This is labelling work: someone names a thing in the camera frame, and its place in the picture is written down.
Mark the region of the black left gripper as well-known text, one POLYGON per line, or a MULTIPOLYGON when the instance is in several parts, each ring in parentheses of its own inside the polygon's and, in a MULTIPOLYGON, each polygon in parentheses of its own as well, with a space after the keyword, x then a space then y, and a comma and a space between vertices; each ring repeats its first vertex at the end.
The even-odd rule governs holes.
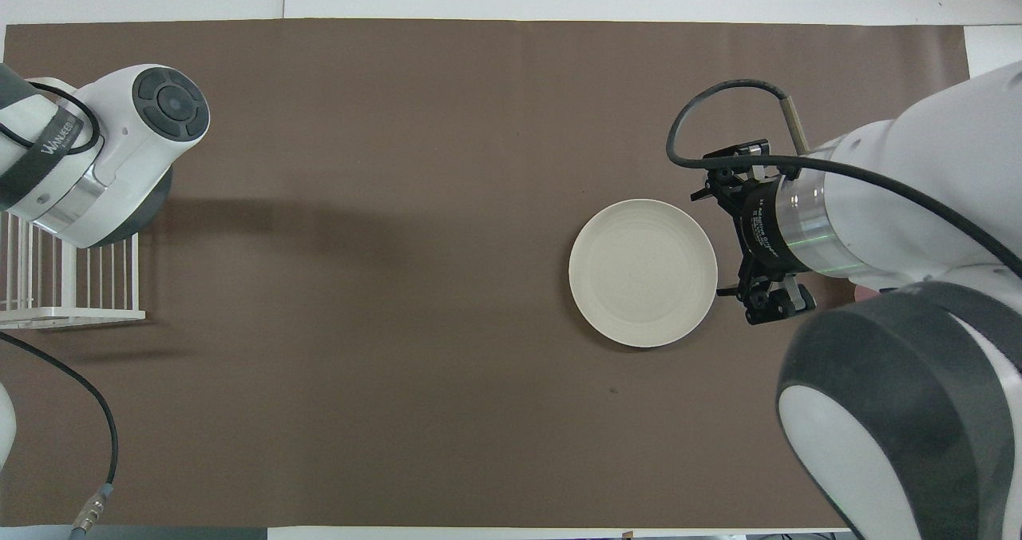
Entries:
POLYGON ((142 231, 145 227, 149 226, 153 222, 154 217, 160 212, 162 205, 168 199, 169 192, 172 189, 172 178, 174 177, 174 169, 168 168, 164 176, 153 187, 153 190, 146 195, 146 198, 140 202, 137 208, 132 212, 132 215, 128 216, 127 220, 124 220, 120 226, 117 227, 109 235, 100 241, 100 246, 105 248, 117 242, 130 239, 142 231))

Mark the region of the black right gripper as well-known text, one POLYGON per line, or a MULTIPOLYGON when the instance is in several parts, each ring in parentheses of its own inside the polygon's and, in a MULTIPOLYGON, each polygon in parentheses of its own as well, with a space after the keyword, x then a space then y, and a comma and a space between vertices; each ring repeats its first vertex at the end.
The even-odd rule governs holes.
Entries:
MULTIPOLYGON (((751 141, 709 152, 704 159, 769 158, 770 141, 751 141)), ((703 186, 691 194, 691 201, 715 198, 718 205, 741 205, 741 237, 753 259, 763 264, 766 274, 791 272, 791 252, 782 238, 776 198, 780 180, 766 181, 754 165, 733 165, 708 169, 703 186)), ((787 320, 810 313, 815 299, 795 274, 781 280, 756 277, 745 283, 718 288, 718 297, 734 297, 744 306, 750 325, 787 320)))

